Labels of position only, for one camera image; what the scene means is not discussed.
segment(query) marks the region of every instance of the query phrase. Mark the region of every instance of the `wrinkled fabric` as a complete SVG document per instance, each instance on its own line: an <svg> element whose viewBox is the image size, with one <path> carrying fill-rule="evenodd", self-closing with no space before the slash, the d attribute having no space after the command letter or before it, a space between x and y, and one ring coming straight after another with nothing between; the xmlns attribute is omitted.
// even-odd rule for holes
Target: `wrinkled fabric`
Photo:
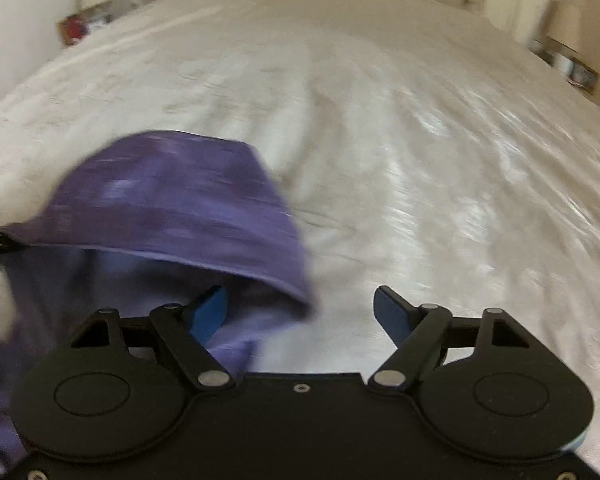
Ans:
<svg viewBox="0 0 600 480"><path fill-rule="evenodd" d="M0 342L0 473L24 453L14 386L95 310L147 316L222 286L228 311L207 347L234 376L264 336L309 314L298 232L242 142L126 137L72 171L40 215L0 231L25 246L0 259L18 312Z"/></svg>
<svg viewBox="0 0 600 480"><path fill-rule="evenodd" d="M580 455L600 470L600 111L542 60L430 0L165 0L0 104L0 224L150 128L252 144L301 230L318 315L260 370L371 373L394 349L381 284L504 308L592 389Z"/></svg>

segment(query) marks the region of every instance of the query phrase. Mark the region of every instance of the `silver screw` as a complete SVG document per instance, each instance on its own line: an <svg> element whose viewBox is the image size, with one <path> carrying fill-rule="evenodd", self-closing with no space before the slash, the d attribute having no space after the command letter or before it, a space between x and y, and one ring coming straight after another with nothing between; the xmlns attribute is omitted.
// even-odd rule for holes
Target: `silver screw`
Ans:
<svg viewBox="0 0 600 480"><path fill-rule="evenodd" d="M27 480L48 480L48 478L42 471L33 470L29 471Z"/></svg>
<svg viewBox="0 0 600 480"><path fill-rule="evenodd" d="M294 386L294 391L296 394L305 394L311 389L311 386L308 384L296 384Z"/></svg>
<svg viewBox="0 0 600 480"><path fill-rule="evenodd" d="M208 370L198 376L198 382L207 388L219 388L229 383L231 377L222 370Z"/></svg>
<svg viewBox="0 0 600 480"><path fill-rule="evenodd" d="M380 386L386 386L387 388L397 388L406 380L407 377L398 370L381 370L374 375L374 381L380 384Z"/></svg>

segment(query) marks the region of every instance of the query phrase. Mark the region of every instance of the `purple garment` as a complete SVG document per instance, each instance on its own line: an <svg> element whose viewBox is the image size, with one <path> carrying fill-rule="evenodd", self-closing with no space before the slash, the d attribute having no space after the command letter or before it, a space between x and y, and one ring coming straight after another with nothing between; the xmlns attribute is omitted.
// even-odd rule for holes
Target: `purple garment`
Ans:
<svg viewBox="0 0 600 480"><path fill-rule="evenodd" d="M222 285L228 314L208 348L234 374L260 338L310 312L298 232L242 142L125 137L71 172L42 214L0 231L27 246L2 259L18 317L0 343L0 474L24 453L13 387L95 310L145 316Z"/></svg>

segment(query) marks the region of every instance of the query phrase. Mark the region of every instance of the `white bedspread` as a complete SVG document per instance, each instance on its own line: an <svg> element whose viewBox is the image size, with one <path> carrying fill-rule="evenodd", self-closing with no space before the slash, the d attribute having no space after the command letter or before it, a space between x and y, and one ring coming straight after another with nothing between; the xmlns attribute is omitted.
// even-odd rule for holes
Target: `white bedspread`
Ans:
<svg viewBox="0 0 600 480"><path fill-rule="evenodd" d="M541 60L429 0L167 0L0 104L0 224L148 129L253 144L294 212L319 313L262 370L369 374L393 351L379 284L501 307L593 390L581 453L600 470L600 112Z"/></svg>

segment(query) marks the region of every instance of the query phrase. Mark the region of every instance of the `purple fabric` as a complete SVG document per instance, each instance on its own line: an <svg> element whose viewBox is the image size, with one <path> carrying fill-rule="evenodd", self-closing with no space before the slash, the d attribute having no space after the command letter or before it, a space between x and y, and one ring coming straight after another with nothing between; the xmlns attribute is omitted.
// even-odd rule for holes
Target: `purple fabric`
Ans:
<svg viewBox="0 0 600 480"><path fill-rule="evenodd" d="M23 453L13 387L95 310L144 316L222 285L229 311L208 346L234 374L259 339L310 312L298 232L241 142L125 137L71 172L42 214L0 231L27 246L2 260L18 319L0 343L0 474Z"/></svg>

